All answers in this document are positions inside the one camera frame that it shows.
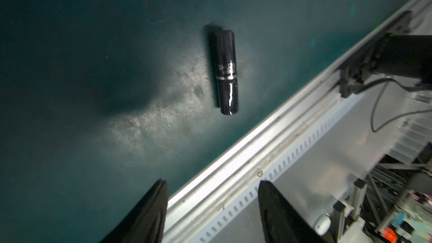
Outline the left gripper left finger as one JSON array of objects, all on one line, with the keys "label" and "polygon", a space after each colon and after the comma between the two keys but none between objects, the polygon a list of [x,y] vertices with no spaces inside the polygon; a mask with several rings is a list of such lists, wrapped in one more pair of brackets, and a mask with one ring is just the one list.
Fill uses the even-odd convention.
[{"label": "left gripper left finger", "polygon": [[157,180],[103,243],[160,243],[169,199],[168,183]]}]

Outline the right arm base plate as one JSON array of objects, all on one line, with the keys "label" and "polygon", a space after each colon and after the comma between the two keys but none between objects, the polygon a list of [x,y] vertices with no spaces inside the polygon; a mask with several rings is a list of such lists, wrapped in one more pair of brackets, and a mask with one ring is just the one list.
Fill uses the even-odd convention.
[{"label": "right arm base plate", "polygon": [[371,71],[377,65],[379,54],[392,36],[404,36],[409,33],[412,11],[404,11],[387,25],[372,34],[372,37],[360,45],[354,53],[345,59],[339,70],[339,93],[342,98],[348,98],[356,89],[363,86],[371,76]]}]

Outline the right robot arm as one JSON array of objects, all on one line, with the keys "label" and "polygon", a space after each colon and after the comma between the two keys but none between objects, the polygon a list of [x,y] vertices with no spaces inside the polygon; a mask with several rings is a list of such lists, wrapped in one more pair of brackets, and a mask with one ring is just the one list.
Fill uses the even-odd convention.
[{"label": "right robot arm", "polygon": [[379,44],[371,73],[415,78],[432,84],[432,37],[389,35]]}]

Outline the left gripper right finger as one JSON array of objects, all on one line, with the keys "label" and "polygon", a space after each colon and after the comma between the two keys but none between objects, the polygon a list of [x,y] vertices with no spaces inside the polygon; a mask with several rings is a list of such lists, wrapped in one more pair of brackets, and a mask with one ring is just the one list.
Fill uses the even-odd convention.
[{"label": "left gripper right finger", "polygon": [[260,181],[258,202],[265,242],[324,242],[270,181]]}]

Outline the black lipstick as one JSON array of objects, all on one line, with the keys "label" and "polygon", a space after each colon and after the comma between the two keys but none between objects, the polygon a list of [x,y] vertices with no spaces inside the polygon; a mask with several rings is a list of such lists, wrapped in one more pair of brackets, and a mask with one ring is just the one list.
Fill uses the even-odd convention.
[{"label": "black lipstick", "polygon": [[233,31],[214,28],[209,32],[209,48],[220,112],[234,115],[239,111],[239,90]]}]

